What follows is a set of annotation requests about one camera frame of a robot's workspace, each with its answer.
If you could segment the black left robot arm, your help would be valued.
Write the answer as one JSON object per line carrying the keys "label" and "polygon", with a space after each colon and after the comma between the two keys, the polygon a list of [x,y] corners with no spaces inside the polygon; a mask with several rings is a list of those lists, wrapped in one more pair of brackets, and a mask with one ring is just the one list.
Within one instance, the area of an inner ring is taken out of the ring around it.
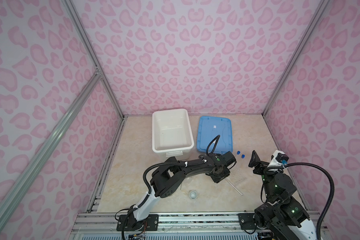
{"label": "black left robot arm", "polygon": [[231,167],[237,160],[231,152],[223,155],[207,153],[196,160],[180,161],[170,157],[163,163],[148,167],[143,173],[143,181],[148,191],[131,208],[135,222],[145,220],[160,199],[170,197],[190,177],[205,174],[218,184],[230,175]]}

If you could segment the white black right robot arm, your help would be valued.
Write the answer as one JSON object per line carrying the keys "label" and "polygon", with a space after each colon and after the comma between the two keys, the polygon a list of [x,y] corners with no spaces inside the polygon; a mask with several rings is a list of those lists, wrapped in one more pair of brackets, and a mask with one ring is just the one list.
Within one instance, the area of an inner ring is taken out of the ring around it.
{"label": "white black right robot arm", "polygon": [[275,151],[269,163],[252,152],[249,168],[262,177],[263,204],[250,214],[238,214],[241,229],[247,234],[269,230],[273,240],[317,240],[317,231],[305,207],[293,194],[297,191],[291,177],[284,173],[289,157]]}

